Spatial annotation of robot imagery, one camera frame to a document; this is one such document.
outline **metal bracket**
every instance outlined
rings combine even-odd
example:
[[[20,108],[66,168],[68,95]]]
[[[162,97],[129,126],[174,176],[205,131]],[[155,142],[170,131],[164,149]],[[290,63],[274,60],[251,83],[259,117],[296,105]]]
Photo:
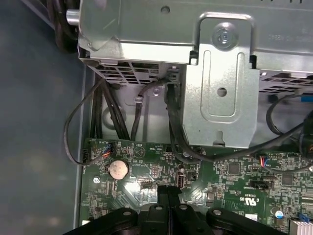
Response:
[[[257,124],[259,71],[250,67],[253,21],[205,13],[197,65],[187,65],[183,127],[192,145],[247,148]]]

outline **green circuit board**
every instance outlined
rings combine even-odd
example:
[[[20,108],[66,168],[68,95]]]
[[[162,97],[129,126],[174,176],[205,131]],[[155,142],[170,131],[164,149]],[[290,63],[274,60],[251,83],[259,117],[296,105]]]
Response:
[[[183,164],[167,144],[87,139],[84,158],[103,153],[107,144],[114,153],[83,169],[80,223],[85,224],[121,208],[139,211],[157,202],[158,185],[176,185],[182,190],[182,203],[194,204],[205,213],[209,207],[222,207],[250,219],[288,232],[289,221],[302,213],[313,218],[313,173],[273,174],[251,156],[214,163]],[[203,154],[227,153],[236,149],[200,148]],[[267,166],[294,169],[306,164],[298,153],[268,151]],[[110,163],[124,160],[129,173],[115,180],[108,172]],[[277,219],[276,211],[283,213]]]

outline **chip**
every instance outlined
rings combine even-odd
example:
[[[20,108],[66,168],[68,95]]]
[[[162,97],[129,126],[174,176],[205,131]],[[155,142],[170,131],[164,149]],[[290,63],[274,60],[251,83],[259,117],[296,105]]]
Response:
[[[187,173],[187,178],[188,178],[188,180],[190,180],[190,181],[196,181],[196,180],[197,180],[197,173],[194,172],[194,171],[189,171],[189,172]]]
[[[293,175],[283,175],[282,185],[292,185]]]
[[[238,163],[230,163],[230,164],[228,164],[228,173],[230,175],[239,175],[239,173],[240,173],[240,165]]]

